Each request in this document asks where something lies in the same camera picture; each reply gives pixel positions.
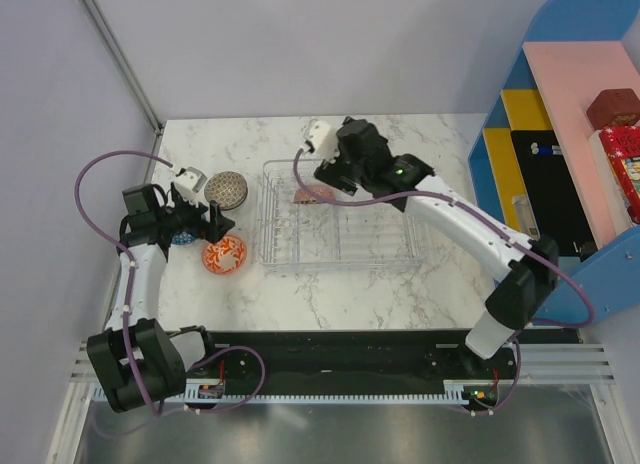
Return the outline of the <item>orange white floral bowl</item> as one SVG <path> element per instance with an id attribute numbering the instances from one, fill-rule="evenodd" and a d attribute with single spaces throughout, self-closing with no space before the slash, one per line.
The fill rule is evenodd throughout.
<path id="1" fill-rule="evenodd" d="M 219 242 L 208 243 L 201 254 L 203 266 L 216 275 L 229 275 L 246 262 L 248 247 L 245 241 L 228 233 Z"/>

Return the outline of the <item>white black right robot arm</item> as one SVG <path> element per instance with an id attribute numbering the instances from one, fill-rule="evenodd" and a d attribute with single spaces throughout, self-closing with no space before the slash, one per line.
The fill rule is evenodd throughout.
<path id="1" fill-rule="evenodd" d="M 364 189 L 375 201 L 436 228 L 489 270 L 497 285 L 457 355 L 465 375 L 483 376 L 498 349 L 530 323 L 554 290 L 556 242 L 506 226 L 416 156 L 393 154 L 387 138 L 365 119 L 347 117 L 340 127 L 313 121 L 303 148 L 320 159 L 314 172 L 320 182 L 348 195 Z"/>

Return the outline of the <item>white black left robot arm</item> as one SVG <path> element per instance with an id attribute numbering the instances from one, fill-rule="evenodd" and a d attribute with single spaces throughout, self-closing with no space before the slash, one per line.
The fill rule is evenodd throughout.
<path id="1" fill-rule="evenodd" d="M 235 222 L 218 202 L 191 203 L 173 183 L 145 184 L 122 192 L 127 214 L 121 221 L 116 248 L 121 281 L 105 330 L 87 341 L 87 354 L 111 408 L 126 412 L 158 404 L 186 388 L 186 367 L 208 377 L 219 366 L 219 353 L 204 343 L 191 346 L 185 359 L 154 313 L 174 236 L 186 232 L 218 243 Z"/>

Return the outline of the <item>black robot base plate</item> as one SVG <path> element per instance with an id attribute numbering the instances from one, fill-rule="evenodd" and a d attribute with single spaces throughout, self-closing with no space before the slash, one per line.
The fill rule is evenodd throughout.
<path id="1" fill-rule="evenodd" d="M 466 330 L 252 331 L 207 334 L 207 355 L 232 352 L 188 372 L 223 378 L 232 390 L 439 391 L 447 380 L 506 381 L 515 354 L 503 347 L 482 360 Z"/>

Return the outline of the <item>red floral pattern bowl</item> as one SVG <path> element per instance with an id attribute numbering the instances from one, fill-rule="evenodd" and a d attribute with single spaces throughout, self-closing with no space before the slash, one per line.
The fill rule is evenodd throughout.
<path id="1" fill-rule="evenodd" d="M 313 184 L 305 191 L 299 188 L 293 198 L 294 204 L 323 204 L 326 200 L 335 198 L 334 190 L 324 184 Z"/>

